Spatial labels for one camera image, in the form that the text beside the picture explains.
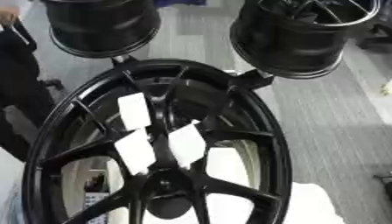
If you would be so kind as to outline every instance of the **white tape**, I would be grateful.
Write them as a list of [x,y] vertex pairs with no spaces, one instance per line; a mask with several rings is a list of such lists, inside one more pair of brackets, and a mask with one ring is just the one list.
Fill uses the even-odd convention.
[[203,158],[206,150],[206,142],[193,124],[170,133],[169,144],[181,167],[187,167]]
[[115,142],[115,148],[132,175],[148,171],[148,167],[157,162],[147,138],[145,129],[139,129]]
[[118,108],[126,130],[138,130],[151,125],[150,113],[143,93],[118,98]]

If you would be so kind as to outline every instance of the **person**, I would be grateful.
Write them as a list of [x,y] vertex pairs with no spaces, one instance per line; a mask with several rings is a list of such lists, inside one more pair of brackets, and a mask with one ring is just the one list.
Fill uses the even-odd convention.
[[0,0],[0,146],[21,161],[27,159],[29,143],[14,133],[4,108],[14,105],[39,128],[52,111],[53,98],[37,80],[39,65],[32,49],[12,29],[19,8],[14,0]]

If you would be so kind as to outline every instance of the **black matte wheel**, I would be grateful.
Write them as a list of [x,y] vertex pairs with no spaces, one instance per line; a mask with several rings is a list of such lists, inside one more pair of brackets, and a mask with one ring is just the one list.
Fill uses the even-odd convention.
[[[161,59],[121,64],[79,88],[52,112],[32,147],[24,171],[26,223],[87,223],[122,207],[129,208],[129,223],[136,224],[145,223],[146,210],[159,214],[154,207],[192,206],[199,223],[208,224],[206,196],[214,193],[251,201],[247,223],[282,223],[291,193],[284,135],[257,95],[233,86],[232,79],[197,62]],[[117,98],[136,92],[143,92],[149,105],[147,132],[157,162],[148,173],[133,176],[114,142],[129,134],[119,119]],[[193,120],[200,121],[196,126],[207,148],[186,169],[172,159],[167,136]],[[241,155],[249,186],[208,175],[208,152],[220,145]],[[101,169],[99,163],[108,160],[117,164],[122,186],[91,207],[75,209],[67,195],[83,189],[67,177],[81,175],[82,166]],[[163,213],[166,219],[178,216]]]
[[246,0],[234,21],[234,49],[257,69],[291,79],[329,74],[347,31],[374,17],[380,0]]

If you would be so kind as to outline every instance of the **gray carpet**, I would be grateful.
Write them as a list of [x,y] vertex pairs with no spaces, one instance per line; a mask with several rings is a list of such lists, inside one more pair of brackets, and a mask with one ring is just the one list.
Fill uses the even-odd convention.
[[[228,27],[240,4],[209,0],[208,7],[162,9],[160,33],[135,56],[197,60],[246,71],[251,66],[228,41]],[[25,23],[38,41],[43,79],[60,78],[73,90],[110,67],[106,59],[79,59],[58,50],[48,37],[39,3]],[[392,171],[392,96],[379,95],[380,86],[392,79],[391,55],[364,52],[350,40],[345,61],[331,75],[277,79],[272,87],[257,91],[282,124],[295,181],[324,187],[347,224],[392,222],[392,207],[372,179],[375,173]]]

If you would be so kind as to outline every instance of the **rim lip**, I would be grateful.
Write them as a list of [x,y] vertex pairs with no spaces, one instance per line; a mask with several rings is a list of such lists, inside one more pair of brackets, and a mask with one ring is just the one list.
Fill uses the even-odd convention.
[[298,21],[298,20],[294,20],[294,19],[290,19],[290,18],[286,18],[286,17],[279,17],[276,14],[273,14],[270,10],[264,8],[262,5],[260,5],[260,2],[257,2],[257,8],[260,9],[261,11],[265,11],[267,13],[269,13],[272,17],[278,19],[278,20],[282,20],[288,24],[292,24],[292,25],[301,25],[301,26],[309,26],[309,27],[313,27],[313,28],[341,28],[341,27],[346,27],[346,26],[350,26],[350,25],[357,25],[360,23],[363,23],[365,21],[368,21],[369,19],[373,18],[375,15],[377,15],[378,11],[380,10],[380,8],[382,7],[381,1],[380,0],[371,0],[372,1],[372,5],[371,5],[371,11],[367,13],[367,15],[365,17],[362,17],[360,19],[354,20],[352,22],[348,22],[348,23],[341,23],[341,24],[310,24],[310,23],[306,23],[303,21]]
[[155,38],[155,36],[157,36],[159,29],[160,29],[160,26],[161,26],[161,23],[162,23],[159,15],[156,15],[155,19],[156,19],[157,24],[155,25],[156,27],[154,27],[154,29],[152,29],[149,33],[147,33],[147,35],[145,35],[139,41],[134,42],[130,45],[126,45],[125,47],[123,47],[122,49],[119,49],[119,50],[93,52],[93,51],[80,51],[80,50],[74,49],[72,47],[65,46],[56,38],[56,35],[54,35],[54,33],[53,33],[52,27],[49,28],[49,36],[51,37],[52,42],[60,50],[66,52],[66,53],[70,53],[74,56],[78,56],[81,58],[87,58],[87,59],[106,59],[106,58],[112,58],[112,57],[119,56],[119,55],[124,55],[127,53],[132,53],[132,52],[138,50],[139,48],[149,44]]
[[[91,81],[70,94],[56,107],[56,109],[46,119],[43,127],[40,129],[38,138],[36,139],[34,145],[30,150],[29,157],[24,168],[22,184],[22,206],[24,211],[24,220],[27,224],[47,223],[47,220],[45,218],[40,217],[40,215],[44,214],[45,212],[42,211],[42,195],[40,193],[37,193],[37,190],[40,188],[40,186],[36,186],[38,178],[36,170],[38,168],[38,162],[40,157],[40,147],[46,142],[46,136],[49,134],[49,131],[53,129],[53,125],[61,118],[64,111],[70,105],[71,100],[77,96],[79,96],[80,98],[85,98],[86,96],[91,94],[92,91],[98,89],[102,85],[102,83],[108,83],[110,81],[118,79],[118,77],[121,75],[121,71],[124,69],[131,70],[154,65],[176,66],[178,65],[178,63],[186,64],[193,67],[206,68],[212,72],[215,71],[216,74],[220,75],[208,77],[214,79],[214,81],[216,81],[217,83],[222,83],[224,80],[228,81],[230,80],[229,77],[231,77],[227,73],[224,73],[217,68],[189,60],[149,59],[138,62],[128,62],[121,64],[114,69],[111,69],[93,78]],[[289,149],[285,141],[284,134],[277,120],[272,115],[265,103],[252,91],[245,90],[242,91],[242,94],[244,94],[244,97],[249,102],[255,105],[255,109],[258,110],[255,110],[255,112],[263,120],[267,121],[265,125],[267,127],[270,126],[271,131],[276,137],[273,147],[276,154],[275,158],[279,158],[279,161],[277,161],[278,164],[275,164],[275,167],[279,170],[276,173],[278,173],[279,175],[283,175],[276,175],[276,183],[273,184],[276,184],[275,190],[279,191],[282,200],[281,203],[279,203],[278,206],[274,209],[276,212],[274,216],[271,217],[271,223],[282,223],[286,215],[291,196],[292,169]]]

